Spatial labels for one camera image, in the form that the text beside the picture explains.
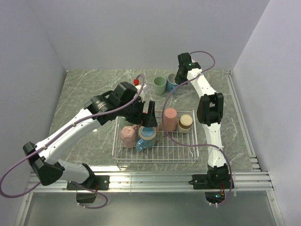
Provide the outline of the tall green plastic cup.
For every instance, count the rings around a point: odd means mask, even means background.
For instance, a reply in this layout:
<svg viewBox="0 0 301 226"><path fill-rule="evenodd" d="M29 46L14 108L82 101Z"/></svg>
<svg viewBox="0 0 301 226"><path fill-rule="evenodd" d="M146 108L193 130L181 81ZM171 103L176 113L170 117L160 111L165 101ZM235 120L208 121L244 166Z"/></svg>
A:
<svg viewBox="0 0 301 226"><path fill-rule="evenodd" d="M118 117L119 119L119 128L123 129L125 126L132 126L133 124L128 122L125 117Z"/></svg>

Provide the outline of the pink mug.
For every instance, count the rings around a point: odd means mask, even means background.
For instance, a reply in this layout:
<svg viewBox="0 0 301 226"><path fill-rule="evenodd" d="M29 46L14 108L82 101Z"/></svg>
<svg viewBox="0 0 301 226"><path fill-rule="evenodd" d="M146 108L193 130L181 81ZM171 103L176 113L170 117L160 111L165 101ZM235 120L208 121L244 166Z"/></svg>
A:
<svg viewBox="0 0 301 226"><path fill-rule="evenodd" d="M126 148L134 148L138 142L138 125L125 126L121 131L121 140Z"/></svg>

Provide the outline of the blue mug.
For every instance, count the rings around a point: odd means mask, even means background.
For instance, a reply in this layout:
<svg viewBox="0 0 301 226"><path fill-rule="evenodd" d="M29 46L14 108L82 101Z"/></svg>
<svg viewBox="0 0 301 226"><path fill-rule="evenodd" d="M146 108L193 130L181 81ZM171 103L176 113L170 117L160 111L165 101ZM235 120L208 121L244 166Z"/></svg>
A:
<svg viewBox="0 0 301 226"><path fill-rule="evenodd" d="M175 83L175 78L176 78L175 73L171 73L167 76L167 78L166 78L166 90L167 91L171 92L178 86L178 84Z"/></svg>
<svg viewBox="0 0 301 226"><path fill-rule="evenodd" d="M138 130L138 141L135 149L142 152L144 149L152 148L157 141L157 130L155 127L141 126Z"/></svg>

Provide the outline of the short green plastic cup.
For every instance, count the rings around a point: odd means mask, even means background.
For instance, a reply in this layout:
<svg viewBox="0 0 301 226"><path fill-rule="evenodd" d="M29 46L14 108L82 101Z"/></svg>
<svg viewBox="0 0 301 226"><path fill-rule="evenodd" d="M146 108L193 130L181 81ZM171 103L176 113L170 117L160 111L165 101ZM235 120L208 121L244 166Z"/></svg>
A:
<svg viewBox="0 0 301 226"><path fill-rule="evenodd" d="M154 78L154 92L156 95L163 95L166 89L166 79L162 76Z"/></svg>

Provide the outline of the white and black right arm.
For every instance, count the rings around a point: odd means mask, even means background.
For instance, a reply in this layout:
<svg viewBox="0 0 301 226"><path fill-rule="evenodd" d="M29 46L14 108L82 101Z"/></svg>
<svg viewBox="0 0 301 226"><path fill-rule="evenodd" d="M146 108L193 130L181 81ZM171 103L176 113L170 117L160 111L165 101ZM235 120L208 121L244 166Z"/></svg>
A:
<svg viewBox="0 0 301 226"><path fill-rule="evenodd" d="M228 189L233 187L231 169L228 160L224 157L221 121L223 118L224 96L218 93L203 75L199 63L192 60L189 53L178 55L178 71L175 77L176 84L190 82L196 90L200 100L197 108L197 118L205 131L208 146L208 171L206 179L200 182L193 176L196 188L205 186L208 189Z"/></svg>

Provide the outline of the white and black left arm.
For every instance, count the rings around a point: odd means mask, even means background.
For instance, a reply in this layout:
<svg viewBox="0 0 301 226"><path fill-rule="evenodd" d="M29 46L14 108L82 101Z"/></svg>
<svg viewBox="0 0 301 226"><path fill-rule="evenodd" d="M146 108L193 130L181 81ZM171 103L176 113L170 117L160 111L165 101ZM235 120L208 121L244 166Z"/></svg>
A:
<svg viewBox="0 0 301 226"><path fill-rule="evenodd" d="M79 113L50 137L34 144L23 146L29 156L36 176L44 186L58 180L79 184L83 189L90 189L96 184L94 172L87 164L73 164L61 160L64 153L89 132L123 117L131 124L147 128L157 127L155 102L150 101L148 111L143 112L145 102L138 96L140 89L128 82L121 82L114 90L92 97Z"/></svg>

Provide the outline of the tall pink plastic cup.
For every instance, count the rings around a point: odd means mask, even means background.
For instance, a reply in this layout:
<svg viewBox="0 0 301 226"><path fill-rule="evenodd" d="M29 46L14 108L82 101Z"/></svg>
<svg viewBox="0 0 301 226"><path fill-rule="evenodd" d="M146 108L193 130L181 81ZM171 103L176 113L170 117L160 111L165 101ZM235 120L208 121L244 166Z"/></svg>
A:
<svg viewBox="0 0 301 226"><path fill-rule="evenodd" d="M177 128L177 111L174 108L167 108L164 111L165 131L173 132Z"/></svg>

